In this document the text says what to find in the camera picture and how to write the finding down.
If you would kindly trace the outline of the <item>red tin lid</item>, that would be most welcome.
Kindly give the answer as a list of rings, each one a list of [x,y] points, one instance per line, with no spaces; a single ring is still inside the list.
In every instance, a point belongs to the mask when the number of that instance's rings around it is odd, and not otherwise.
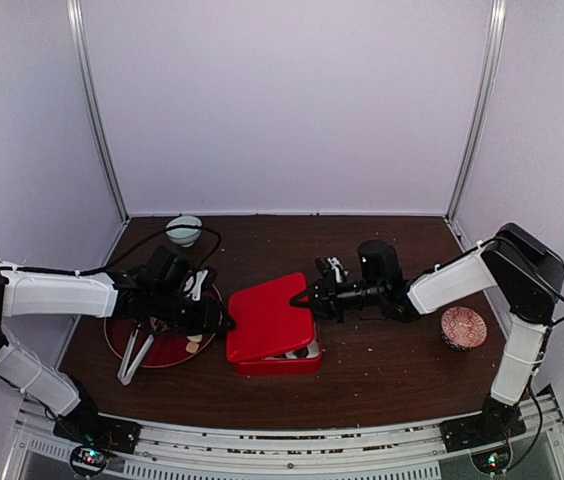
[[[227,335],[227,360],[238,365],[318,358],[321,347],[312,313],[291,304],[307,286],[303,274],[293,273],[233,294],[229,314],[236,327]]]

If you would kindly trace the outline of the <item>red square tin box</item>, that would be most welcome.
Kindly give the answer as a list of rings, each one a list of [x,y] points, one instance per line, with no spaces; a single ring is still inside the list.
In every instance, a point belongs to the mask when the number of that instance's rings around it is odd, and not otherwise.
[[[306,351],[306,356],[299,356],[299,350],[287,352],[278,356],[269,356],[263,359],[233,363],[237,374],[245,377],[270,377],[293,376],[316,373],[319,369],[323,349],[321,343],[320,327],[313,324],[313,339],[301,351]]]

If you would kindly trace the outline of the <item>silver serving tongs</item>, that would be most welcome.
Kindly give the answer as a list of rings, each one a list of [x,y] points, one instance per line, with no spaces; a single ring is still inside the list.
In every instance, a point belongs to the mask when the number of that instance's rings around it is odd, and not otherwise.
[[[145,335],[143,343],[138,350],[135,350],[141,336],[141,328],[136,326],[133,328],[124,354],[122,356],[121,364],[117,372],[117,379],[123,386],[128,386],[137,370],[142,366],[147,354],[150,352],[155,336],[152,333]]]

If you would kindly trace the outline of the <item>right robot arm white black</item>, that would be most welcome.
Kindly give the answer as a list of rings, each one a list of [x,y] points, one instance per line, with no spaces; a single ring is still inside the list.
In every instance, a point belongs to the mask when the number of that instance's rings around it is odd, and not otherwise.
[[[411,323],[465,298],[497,297],[508,307],[508,334],[498,371],[474,430],[497,440],[513,424],[515,411],[545,355],[564,304],[564,260],[515,223],[456,258],[406,279],[396,249],[383,240],[357,248],[361,277],[351,280],[336,257],[315,264],[319,278],[289,300],[320,319],[341,321],[345,312],[375,307],[387,319]]]

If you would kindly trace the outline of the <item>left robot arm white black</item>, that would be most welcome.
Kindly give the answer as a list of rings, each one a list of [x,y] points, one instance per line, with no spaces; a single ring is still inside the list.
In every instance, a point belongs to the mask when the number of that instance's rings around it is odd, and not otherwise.
[[[0,262],[0,378],[40,401],[85,444],[106,424],[84,388],[44,364],[3,325],[19,316],[78,315],[165,324],[184,336],[232,331],[235,321],[212,292],[216,272],[160,245],[131,271],[53,270]]]

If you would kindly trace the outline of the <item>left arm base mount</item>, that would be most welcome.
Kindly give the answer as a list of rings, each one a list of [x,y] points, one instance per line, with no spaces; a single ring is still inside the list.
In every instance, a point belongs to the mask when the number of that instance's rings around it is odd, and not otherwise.
[[[79,477],[102,474],[120,454],[133,454],[139,441],[141,426],[137,422],[98,417],[93,428],[78,427],[66,418],[54,421],[53,434],[71,440],[68,463]]]

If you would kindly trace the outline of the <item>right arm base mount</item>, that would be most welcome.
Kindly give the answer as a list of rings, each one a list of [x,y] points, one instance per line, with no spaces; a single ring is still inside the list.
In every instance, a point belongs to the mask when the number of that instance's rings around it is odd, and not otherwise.
[[[468,452],[483,474],[503,474],[513,462],[511,439],[527,431],[520,418],[508,425],[487,425],[481,414],[443,421],[440,433],[447,453]]]

